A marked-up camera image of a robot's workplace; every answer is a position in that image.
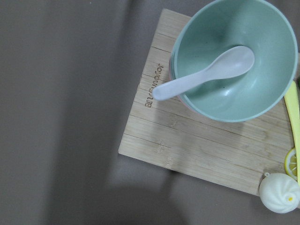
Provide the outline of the white toy bun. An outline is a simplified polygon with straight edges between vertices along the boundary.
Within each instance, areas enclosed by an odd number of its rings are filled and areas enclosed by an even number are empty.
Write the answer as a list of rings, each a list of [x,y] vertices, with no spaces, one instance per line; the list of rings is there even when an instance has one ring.
[[[266,172],[259,186],[259,196],[267,209],[284,214],[298,207],[300,186],[286,174]]]

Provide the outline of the white plastic spoon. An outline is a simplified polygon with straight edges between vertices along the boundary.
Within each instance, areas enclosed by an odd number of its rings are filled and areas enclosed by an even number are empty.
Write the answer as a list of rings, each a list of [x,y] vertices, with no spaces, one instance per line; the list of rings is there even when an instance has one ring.
[[[164,101],[208,81],[235,78],[248,72],[254,62],[255,55],[249,47],[236,46],[219,55],[205,69],[155,87],[152,96]]]

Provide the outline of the green bowl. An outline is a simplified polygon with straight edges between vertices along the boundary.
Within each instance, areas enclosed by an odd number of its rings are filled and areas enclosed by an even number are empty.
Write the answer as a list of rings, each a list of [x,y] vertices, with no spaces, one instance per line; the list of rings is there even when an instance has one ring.
[[[171,82],[156,99],[179,96],[213,120],[241,122],[275,106],[295,77],[297,41],[283,13],[264,0],[216,0],[179,34]]]

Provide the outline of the bamboo cutting board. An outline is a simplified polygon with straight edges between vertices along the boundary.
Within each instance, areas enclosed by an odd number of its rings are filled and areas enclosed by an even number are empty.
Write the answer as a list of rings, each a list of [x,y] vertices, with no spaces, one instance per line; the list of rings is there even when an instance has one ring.
[[[170,51],[189,19],[162,10],[119,153],[258,195],[264,173],[283,173],[285,156],[294,146],[283,100],[255,119],[225,123],[189,110],[178,98],[150,98],[154,84],[169,78]]]

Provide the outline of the lemon slice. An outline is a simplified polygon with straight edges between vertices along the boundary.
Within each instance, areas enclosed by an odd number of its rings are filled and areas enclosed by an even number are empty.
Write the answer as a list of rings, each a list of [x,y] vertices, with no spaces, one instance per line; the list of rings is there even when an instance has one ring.
[[[284,161],[285,173],[297,181],[297,158],[295,148],[288,151]]]

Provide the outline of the yellow plastic knife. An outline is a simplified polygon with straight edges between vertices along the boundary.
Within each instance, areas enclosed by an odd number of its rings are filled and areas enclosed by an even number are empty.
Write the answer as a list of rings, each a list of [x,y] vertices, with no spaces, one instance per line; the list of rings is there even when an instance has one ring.
[[[297,158],[297,183],[300,184],[300,109],[296,82],[292,81],[289,90],[284,96],[285,105],[288,111],[294,148]]]

